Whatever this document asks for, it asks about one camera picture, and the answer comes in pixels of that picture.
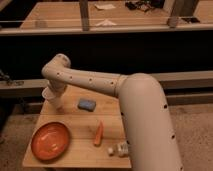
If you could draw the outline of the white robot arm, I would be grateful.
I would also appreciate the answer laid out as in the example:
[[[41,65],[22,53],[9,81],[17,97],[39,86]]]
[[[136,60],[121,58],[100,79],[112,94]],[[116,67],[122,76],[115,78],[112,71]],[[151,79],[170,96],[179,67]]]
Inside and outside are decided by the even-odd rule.
[[[44,65],[42,75],[57,107],[67,85],[118,99],[132,171],[184,171],[168,103],[153,76],[75,70],[64,54]]]

